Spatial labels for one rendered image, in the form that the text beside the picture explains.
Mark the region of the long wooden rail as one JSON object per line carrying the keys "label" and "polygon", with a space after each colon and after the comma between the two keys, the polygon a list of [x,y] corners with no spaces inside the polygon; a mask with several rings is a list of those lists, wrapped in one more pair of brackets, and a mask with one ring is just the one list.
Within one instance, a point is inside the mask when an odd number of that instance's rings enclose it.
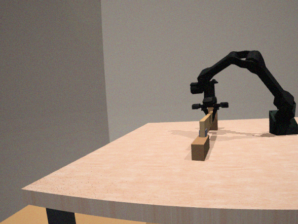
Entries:
{"label": "long wooden rail", "polygon": [[213,112],[209,112],[202,120],[199,121],[200,125],[200,137],[205,137],[205,129],[207,132],[213,125],[214,121],[212,122]]}

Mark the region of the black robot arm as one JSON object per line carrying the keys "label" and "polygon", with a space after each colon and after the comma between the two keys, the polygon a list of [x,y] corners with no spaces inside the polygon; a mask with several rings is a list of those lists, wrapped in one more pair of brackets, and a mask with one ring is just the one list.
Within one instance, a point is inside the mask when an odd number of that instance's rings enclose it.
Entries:
{"label": "black robot arm", "polygon": [[[246,59],[241,60],[243,58]],[[231,64],[235,64],[240,68],[246,68],[251,73],[256,74],[275,97],[273,104],[277,107],[278,111],[273,115],[277,123],[291,124],[290,119],[294,118],[296,109],[294,97],[289,92],[283,90],[272,76],[258,50],[232,51],[212,67],[202,70],[197,78],[198,82],[190,84],[191,93],[214,93],[214,84],[218,83],[218,81],[215,79],[211,80],[212,77]],[[213,94],[208,97],[206,95],[204,96],[204,107],[212,107],[214,103],[217,103],[217,98]]]}

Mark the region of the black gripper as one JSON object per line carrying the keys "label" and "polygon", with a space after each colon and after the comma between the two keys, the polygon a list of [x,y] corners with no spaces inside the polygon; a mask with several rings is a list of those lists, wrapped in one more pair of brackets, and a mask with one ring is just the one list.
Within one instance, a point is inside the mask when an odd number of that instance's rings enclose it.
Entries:
{"label": "black gripper", "polygon": [[[215,93],[204,93],[204,95],[206,95],[207,97],[212,95],[215,97]],[[214,109],[213,109],[213,116],[212,116],[212,122],[214,121],[214,118],[215,118],[215,114],[217,112],[217,110],[219,110],[219,107],[222,107],[222,108],[226,108],[226,107],[229,107],[229,104],[228,102],[221,102],[221,103],[218,103],[218,104],[215,104],[212,106]],[[192,104],[192,109],[199,109],[201,108],[201,110],[204,111],[205,115],[208,114],[208,107],[204,107],[203,104]]]}

